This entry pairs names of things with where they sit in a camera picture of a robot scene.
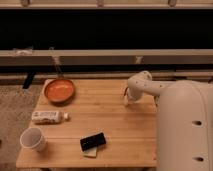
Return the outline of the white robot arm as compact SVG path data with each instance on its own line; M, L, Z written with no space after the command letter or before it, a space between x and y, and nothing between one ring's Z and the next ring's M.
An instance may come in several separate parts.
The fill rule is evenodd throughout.
M142 71L127 80L127 102L144 93L157 99L156 171L213 171L213 84Z

